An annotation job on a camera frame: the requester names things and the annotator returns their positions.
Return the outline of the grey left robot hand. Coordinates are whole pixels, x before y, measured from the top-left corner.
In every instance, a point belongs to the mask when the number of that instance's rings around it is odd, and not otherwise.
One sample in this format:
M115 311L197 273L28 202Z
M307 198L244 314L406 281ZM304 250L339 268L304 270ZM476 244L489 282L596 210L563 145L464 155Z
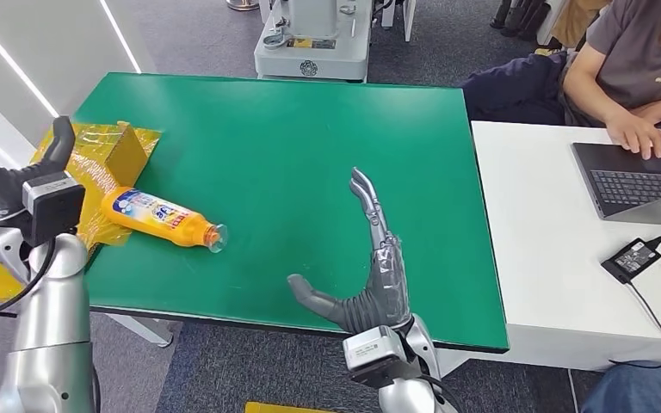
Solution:
M75 133L70 117L62 115L53 121L53 141L41 160L22 169L0 166L0 219L20 212L22 185L41 176L65 170L75 144Z

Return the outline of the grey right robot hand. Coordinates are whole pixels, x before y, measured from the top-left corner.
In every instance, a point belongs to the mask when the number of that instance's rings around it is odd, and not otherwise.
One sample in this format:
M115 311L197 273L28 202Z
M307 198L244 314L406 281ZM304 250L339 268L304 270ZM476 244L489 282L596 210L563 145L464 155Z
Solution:
M372 181L356 167L349 187L361 202L369 224L371 254L366 286L353 297L337 299L316 290L300 274L290 274L287 282L299 304L347 333L354 335L381 325L398 328L412 319L399 239L388 228Z

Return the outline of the person's right hand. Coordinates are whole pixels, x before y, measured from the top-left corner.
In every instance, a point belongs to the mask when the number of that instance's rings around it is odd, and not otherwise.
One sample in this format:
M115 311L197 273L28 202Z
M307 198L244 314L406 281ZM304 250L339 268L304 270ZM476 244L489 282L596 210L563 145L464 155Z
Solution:
M604 124L613 143L644 160L661 158L661 129L628 111L609 116Z

